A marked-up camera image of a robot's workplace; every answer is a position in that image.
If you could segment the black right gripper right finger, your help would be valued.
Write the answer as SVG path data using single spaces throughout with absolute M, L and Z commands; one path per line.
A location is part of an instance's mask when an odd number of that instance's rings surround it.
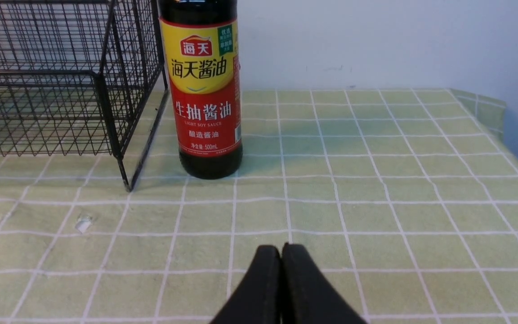
M 284 244 L 281 255 L 283 324 L 365 324 L 341 297 L 302 244 Z

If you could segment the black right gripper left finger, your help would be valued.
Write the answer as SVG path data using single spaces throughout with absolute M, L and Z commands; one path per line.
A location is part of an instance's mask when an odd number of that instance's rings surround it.
M 272 245 L 257 247 L 238 287 L 212 324 L 279 324 L 281 256 Z

